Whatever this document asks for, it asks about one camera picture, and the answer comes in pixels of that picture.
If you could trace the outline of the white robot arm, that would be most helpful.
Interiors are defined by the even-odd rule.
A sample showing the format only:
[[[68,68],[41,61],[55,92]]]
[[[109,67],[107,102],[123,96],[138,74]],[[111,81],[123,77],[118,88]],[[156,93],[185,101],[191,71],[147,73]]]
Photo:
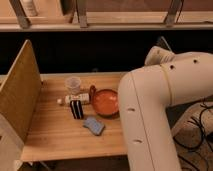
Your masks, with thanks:
[[[182,171],[166,109],[213,95],[213,54],[176,54],[154,46],[145,65],[125,74],[118,106],[131,171]]]

